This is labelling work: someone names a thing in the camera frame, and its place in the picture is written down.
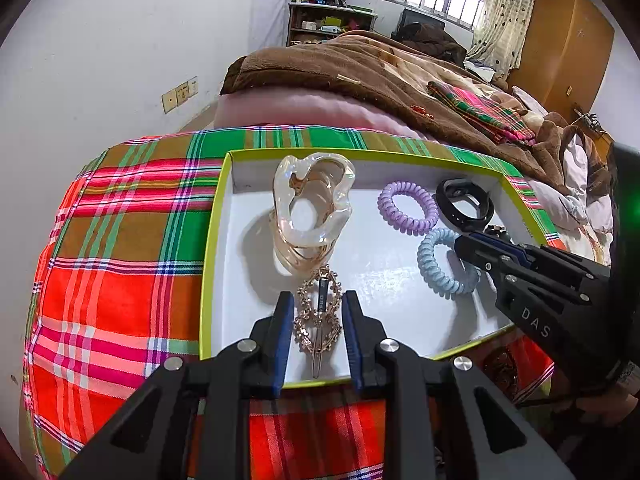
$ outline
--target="spiral hair tie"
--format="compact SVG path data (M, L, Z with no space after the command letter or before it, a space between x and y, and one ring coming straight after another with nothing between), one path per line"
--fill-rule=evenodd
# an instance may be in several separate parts
M418 220L400 211L393 200L393 196L397 194L414 198L424 211L425 218ZM438 221L438 206L431 198L430 193L412 182L391 182L387 184L378 197L378 209L380 209L380 214L387 222L396 229L407 232L409 235L427 234Z
M447 276L436 263L433 256L433 247L437 244L445 244L453 249L453 242L460 235L451 229L437 228L424 237L418 247L418 268L424 278L437 292L448 294L468 294L476 289L480 280L480 271L471 264L465 264L466 281L459 282Z

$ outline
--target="silver screw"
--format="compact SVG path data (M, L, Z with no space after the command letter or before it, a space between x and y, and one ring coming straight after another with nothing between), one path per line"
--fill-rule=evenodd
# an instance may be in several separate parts
M463 372L466 372L467 370L470 370L474 364L471 362L471 359L469 359L468 357L459 355L458 357L453 359L453 365L458 370L462 370Z
M400 345L395 339L383 339L382 341L380 341L380 348L382 348L385 352L391 353L397 352L400 348Z
M176 370L182 368L182 363L182 359L180 359L178 356L173 356L166 359L164 363L162 363L162 366L164 366L164 368L166 370L169 370L170 372L175 372Z
M241 352L253 352L256 348L258 348L258 343L253 339L242 339L238 342L238 350Z

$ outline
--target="plaid cloth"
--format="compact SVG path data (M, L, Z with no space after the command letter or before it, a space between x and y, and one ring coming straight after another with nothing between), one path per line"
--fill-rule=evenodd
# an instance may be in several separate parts
M212 200L229 150L354 148L458 160L506 174L550 244L564 245L510 164L370 130L270 126L123 142L67 190L31 295L23 390L36 458L55 478L123 400L167 357L198 358L200 285ZM510 330L472 351L505 346L526 392L551 361ZM348 386L253 402L252 478L379 478L384 402Z
M427 90L496 144L514 142L530 146L536 143L536 134L516 112L491 99L439 81L430 81Z

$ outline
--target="shelving unit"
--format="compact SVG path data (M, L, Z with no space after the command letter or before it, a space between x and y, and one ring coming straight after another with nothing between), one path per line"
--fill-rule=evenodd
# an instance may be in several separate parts
M343 26L347 25L351 20L354 20L358 28L362 30L373 30L378 15L375 12L351 9L351 7L290 3L287 46L291 45L292 41L297 41L296 37L301 37L302 34L315 34L316 36L324 36L327 39L340 36L340 34L334 32L322 32L321 30L302 28L302 22L317 22L327 17L340 19Z

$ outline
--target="purple spiral hair tie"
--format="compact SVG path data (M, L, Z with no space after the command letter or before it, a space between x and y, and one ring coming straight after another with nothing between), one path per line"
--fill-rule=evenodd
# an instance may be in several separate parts
M414 198L424 211L424 219L411 218L400 211L393 200L393 196L397 194ZM438 207L430 193L412 182L387 184L378 197L378 209L387 222L409 235L425 235L438 221Z

